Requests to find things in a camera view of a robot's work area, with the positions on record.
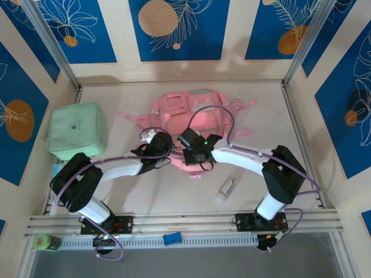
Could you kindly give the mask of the pink school backpack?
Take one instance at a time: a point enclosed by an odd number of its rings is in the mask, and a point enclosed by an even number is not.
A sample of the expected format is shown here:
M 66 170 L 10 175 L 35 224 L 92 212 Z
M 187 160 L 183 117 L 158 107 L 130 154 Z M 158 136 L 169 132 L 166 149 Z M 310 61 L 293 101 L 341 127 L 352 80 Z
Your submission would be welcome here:
M 202 89 L 166 93 L 152 103 L 148 115 L 133 116 L 118 112 L 117 116 L 131 120 L 142 130 L 155 127 L 166 130 L 175 145 L 175 152 L 170 155 L 171 164 L 186 171 L 190 178 L 196 179 L 201 178 L 206 171 L 199 165 L 186 166 L 184 147 L 177 141 L 177 137 L 188 126 L 205 138 L 210 134 L 226 137 L 231 130 L 231 117 L 217 106 L 224 107 L 236 115 L 240 109 L 254 105 L 254 100 L 245 103 L 235 98 L 230 101 L 222 92 Z

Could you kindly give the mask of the clear plastic stationery packet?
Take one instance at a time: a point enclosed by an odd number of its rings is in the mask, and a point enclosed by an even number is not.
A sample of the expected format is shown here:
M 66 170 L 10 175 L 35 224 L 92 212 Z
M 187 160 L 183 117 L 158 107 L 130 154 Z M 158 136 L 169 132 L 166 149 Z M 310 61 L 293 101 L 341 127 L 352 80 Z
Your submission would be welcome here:
M 231 172 L 219 188 L 216 194 L 217 200 L 225 202 L 229 198 L 235 187 L 239 184 L 244 171 L 243 168 L 238 167 Z

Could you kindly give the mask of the mint green square pouch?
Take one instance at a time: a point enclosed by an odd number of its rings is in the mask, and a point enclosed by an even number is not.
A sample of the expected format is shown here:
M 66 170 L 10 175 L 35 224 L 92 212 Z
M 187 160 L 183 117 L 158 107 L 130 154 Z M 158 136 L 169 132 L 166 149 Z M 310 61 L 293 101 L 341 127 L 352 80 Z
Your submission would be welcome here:
M 97 103 L 79 103 L 60 107 L 50 116 L 48 151 L 68 161 L 83 152 L 92 157 L 107 147 L 106 117 Z

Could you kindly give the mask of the blue bone shaped sponge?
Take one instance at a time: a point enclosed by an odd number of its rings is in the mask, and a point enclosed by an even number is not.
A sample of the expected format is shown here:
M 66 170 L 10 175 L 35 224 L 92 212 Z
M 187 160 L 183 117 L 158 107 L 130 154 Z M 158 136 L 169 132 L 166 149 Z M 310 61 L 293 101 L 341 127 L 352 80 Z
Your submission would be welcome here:
M 163 244 L 165 246 L 178 244 L 182 242 L 182 235 L 180 232 L 166 234 L 166 235 L 163 235 L 162 238 L 163 238 Z

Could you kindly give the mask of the left black electronics board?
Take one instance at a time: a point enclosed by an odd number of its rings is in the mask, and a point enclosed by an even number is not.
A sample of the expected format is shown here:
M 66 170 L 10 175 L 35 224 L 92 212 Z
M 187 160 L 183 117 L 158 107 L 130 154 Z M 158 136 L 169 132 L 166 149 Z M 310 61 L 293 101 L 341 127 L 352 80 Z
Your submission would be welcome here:
M 116 243 L 105 234 L 100 234 L 93 239 L 93 248 L 98 255 L 108 255 L 115 247 Z

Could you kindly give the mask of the black electronics board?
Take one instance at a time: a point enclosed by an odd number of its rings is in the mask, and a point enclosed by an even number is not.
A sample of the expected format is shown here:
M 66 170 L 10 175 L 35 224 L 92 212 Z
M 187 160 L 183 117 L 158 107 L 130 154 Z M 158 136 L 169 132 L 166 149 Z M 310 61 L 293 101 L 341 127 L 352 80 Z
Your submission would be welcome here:
M 100 234 L 93 239 L 93 248 L 98 255 L 108 255 L 115 247 L 116 243 L 105 234 Z
M 282 239 L 284 236 L 283 232 L 278 232 L 277 234 L 269 235 L 258 235 L 258 245 L 257 248 L 261 251 L 272 251 L 273 247 Z

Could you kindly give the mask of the right black electronics board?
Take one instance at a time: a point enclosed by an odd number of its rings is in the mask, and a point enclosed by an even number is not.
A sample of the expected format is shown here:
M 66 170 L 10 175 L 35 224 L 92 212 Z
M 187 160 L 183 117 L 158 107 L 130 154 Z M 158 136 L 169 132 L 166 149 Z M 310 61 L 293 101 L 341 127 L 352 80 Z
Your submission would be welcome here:
M 283 232 L 278 232 L 277 234 L 269 235 L 258 235 L 258 245 L 257 248 L 261 251 L 272 251 L 273 247 L 282 239 L 284 236 Z

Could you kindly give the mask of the green bottle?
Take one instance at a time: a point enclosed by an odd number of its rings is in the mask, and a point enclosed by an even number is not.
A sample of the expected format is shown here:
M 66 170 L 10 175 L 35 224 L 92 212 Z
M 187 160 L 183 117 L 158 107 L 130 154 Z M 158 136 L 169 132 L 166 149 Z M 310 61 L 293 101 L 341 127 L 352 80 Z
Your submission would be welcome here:
M 61 239 L 49 234 L 40 233 L 34 236 L 32 246 L 36 250 L 56 251 L 61 246 Z

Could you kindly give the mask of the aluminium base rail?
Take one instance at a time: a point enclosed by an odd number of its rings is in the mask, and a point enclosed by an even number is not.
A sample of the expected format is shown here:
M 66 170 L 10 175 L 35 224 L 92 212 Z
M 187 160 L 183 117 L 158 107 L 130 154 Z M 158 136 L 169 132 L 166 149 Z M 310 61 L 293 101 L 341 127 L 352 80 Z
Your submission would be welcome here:
M 160 236 L 181 232 L 184 235 L 225 235 L 237 233 L 235 213 L 207 214 L 143 214 L 135 215 L 131 224 L 132 236 Z M 24 236 L 37 233 L 55 236 L 80 235 L 81 223 L 77 215 L 35 215 L 30 218 Z M 304 210 L 294 229 L 296 233 L 343 232 L 344 228 L 335 209 Z

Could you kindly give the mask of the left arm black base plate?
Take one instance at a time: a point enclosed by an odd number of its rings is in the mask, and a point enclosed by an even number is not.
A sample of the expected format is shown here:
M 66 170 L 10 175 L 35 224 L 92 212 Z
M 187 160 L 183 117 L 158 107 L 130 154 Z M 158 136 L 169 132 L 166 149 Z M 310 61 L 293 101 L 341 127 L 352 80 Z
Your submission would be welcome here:
M 95 227 L 90 223 L 86 218 L 79 218 L 81 223 L 82 235 L 98 235 L 102 234 L 102 228 L 110 234 L 115 235 L 130 235 L 133 228 L 133 216 L 110 216 L 102 224 L 99 224 L 99 227 Z

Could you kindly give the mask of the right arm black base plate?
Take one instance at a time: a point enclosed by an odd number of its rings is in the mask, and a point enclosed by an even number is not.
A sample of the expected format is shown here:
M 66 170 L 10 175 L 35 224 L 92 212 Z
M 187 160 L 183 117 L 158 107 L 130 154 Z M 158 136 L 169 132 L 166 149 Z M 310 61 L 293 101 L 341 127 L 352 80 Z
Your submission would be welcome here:
M 235 215 L 238 232 L 272 232 L 288 231 L 286 215 L 278 212 L 272 220 L 266 220 L 256 213 L 238 213 Z

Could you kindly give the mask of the left aluminium frame post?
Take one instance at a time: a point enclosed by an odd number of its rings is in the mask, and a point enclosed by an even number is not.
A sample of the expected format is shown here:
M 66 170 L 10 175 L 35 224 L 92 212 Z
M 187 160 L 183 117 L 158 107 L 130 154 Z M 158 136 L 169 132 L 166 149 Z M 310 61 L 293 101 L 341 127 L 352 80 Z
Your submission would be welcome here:
M 48 49 L 49 53 L 52 55 L 61 72 L 66 77 L 66 80 L 77 92 L 79 92 L 81 86 L 75 74 L 73 73 L 73 70 L 71 69 L 70 64 L 65 54 L 63 53 L 57 39 L 55 38 L 52 30 L 50 29 L 42 13 L 40 12 L 37 4 L 34 0 L 20 0 L 20 3 L 27 17 L 30 19 L 30 22 L 33 24 L 36 32 L 42 39 L 44 45 Z

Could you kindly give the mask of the aluminium frame post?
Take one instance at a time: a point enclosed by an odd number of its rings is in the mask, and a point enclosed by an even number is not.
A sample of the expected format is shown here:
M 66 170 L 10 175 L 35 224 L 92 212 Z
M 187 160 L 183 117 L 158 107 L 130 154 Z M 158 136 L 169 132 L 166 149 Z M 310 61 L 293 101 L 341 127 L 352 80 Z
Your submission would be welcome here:
M 75 74 L 73 73 L 73 70 L 71 69 L 70 64 L 65 54 L 63 53 L 57 39 L 55 38 L 52 30 L 50 29 L 42 13 L 40 12 L 37 4 L 34 0 L 20 0 L 20 3 L 27 17 L 30 19 L 30 22 L 33 24 L 36 32 L 42 39 L 44 45 L 48 49 L 49 53 L 52 55 L 61 72 L 66 77 L 66 80 L 77 92 L 79 92 L 81 86 Z
M 297 71 L 300 69 L 304 59 L 306 58 L 309 50 L 313 46 L 319 32 L 321 31 L 328 15 L 331 13 L 337 0 L 321 0 L 319 7 L 315 12 L 308 29 L 297 48 L 296 53 L 293 56 L 292 62 L 282 80 L 282 87 L 286 88 L 293 78 L 295 77 Z

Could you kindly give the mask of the right aluminium frame post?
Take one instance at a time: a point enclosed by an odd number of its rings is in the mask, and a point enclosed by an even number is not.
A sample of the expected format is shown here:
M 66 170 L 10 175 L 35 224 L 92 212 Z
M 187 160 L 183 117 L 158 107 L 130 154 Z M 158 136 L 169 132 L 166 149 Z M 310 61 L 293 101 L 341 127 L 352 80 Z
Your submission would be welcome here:
M 297 71 L 300 69 L 304 59 L 306 58 L 309 50 L 313 46 L 319 32 L 321 31 L 328 15 L 331 13 L 337 0 L 321 0 L 319 7 L 315 12 L 308 29 L 297 48 L 296 53 L 293 56 L 292 62 L 282 80 L 282 87 L 286 88 L 293 78 L 295 77 Z

